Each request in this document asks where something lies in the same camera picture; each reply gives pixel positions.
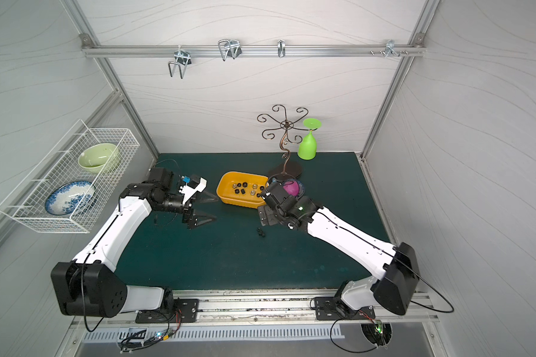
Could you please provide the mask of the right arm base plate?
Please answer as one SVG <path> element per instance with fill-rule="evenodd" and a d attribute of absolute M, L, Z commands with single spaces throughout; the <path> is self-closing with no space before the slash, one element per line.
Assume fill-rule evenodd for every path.
<path fill-rule="evenodd" d="M 364 306 L 359 310 L 339 309 L 332 297 L 313 297 L 309 307 L 315 312 L 317 321 L 350 321 L 375 320 L 375 310 L 372 306 Z"/>

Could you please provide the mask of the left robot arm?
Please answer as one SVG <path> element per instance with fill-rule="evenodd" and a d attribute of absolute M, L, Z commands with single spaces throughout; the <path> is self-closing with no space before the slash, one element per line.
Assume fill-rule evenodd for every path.
<path fill-rule="evenodd" d="M 59 262 L 51 273 L 57 303 L 64 315 L 113 318 L 120 313 L 175 312 L 171 290 L 128 286 L 117 275 L 117 264 L 138 227 L 153 212 L 173 213 L 194 229 L 216 220 L 196 211 L 197 203 L 217 202 L 201 176 L 176 176 L 153 167 L 142 183 L 128 184 L 111 217 L 71 261 Z"/>

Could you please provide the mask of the yellow plastic storage box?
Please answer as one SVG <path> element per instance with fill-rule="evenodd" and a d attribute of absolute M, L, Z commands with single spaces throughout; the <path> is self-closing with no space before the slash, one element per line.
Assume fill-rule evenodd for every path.
<path fill-rule="evenodd" d="M 220 179 L 216 194 L 227 205 L 257 209 L 265 205 L 261 193 L 267 181 L 266 176 L 230 171 Z"/>

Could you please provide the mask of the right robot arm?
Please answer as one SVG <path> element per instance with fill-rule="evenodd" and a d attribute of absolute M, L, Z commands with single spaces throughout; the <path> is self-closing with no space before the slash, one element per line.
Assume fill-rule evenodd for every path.
<path fill-rule="evenodd" d="M 332 245 L 371 274 L 346 281 L 336 291 L 333 304 L 340 317 L 351 317 L 375 304 L 395 315 L 406 314 L 419 281 L 413 247 L 404 242 L 395 246 L 366 234 L 310 197 L 289 193 L 282 181 L 265 186 L 260 197 L 279 224 Z"/>

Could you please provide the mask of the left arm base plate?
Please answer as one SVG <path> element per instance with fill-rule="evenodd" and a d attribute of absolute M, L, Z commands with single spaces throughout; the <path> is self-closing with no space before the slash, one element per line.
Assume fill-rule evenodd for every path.
<path fill-rule="evenodd" d="M 142 310 L 137 313 L 137 324 L 186 324 L 197 320 L 198 299 L 174 299 L 165 301 L 155 310 Z"/>

